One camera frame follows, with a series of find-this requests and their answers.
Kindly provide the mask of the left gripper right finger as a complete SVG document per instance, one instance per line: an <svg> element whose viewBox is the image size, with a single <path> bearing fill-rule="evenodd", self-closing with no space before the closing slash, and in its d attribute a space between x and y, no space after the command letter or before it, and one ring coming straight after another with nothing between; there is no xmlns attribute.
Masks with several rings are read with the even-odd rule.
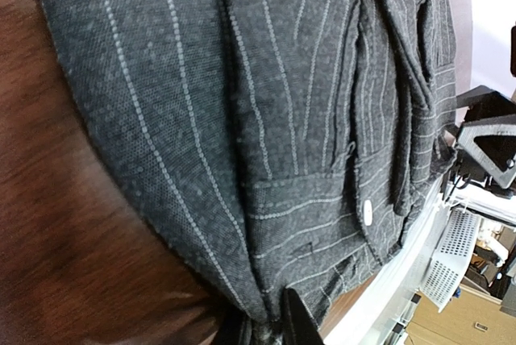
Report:
<svg viewBox="0 0 516 345"><path fill-rule="evenodd" d="M323 339L295 289L285 288L282 292L281 320L283 344L323 345Z"/></svg>

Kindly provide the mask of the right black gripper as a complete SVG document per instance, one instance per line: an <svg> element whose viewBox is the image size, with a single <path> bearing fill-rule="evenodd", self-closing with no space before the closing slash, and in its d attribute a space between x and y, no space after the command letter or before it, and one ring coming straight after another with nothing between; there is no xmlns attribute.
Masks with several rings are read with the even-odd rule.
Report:
<svg viewBox="0 0 516 345"><path fill-rule="evenodd" d="M457 161L451 178L457 189L476 186L491 194L515 197L515 103L485 85L456 96L458 108L473 115L505 115L466 122L452 131Z"/></svg>

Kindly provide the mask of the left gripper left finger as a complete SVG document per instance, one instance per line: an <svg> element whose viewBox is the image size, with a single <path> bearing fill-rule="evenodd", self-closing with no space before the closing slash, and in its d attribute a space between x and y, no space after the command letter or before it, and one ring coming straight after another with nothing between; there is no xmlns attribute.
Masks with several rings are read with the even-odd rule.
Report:
<svg viewBox="0 0 516 345"><path fill-rule="evenodd" d="M213 345L250 345L252 343L252 323L243 312L227 312Z"/></svg>

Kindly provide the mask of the dark pinstriped long sleeve shirt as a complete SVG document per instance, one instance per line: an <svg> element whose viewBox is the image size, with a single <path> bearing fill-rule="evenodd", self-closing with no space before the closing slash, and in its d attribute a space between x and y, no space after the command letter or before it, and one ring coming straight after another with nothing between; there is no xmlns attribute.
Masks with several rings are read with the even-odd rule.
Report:
<svg viewBox="0 0 516 345"><path fill-rule="evenodd" d="M448 0L40 0L138 215L283 344L400 251L453 165Z"/></svg>

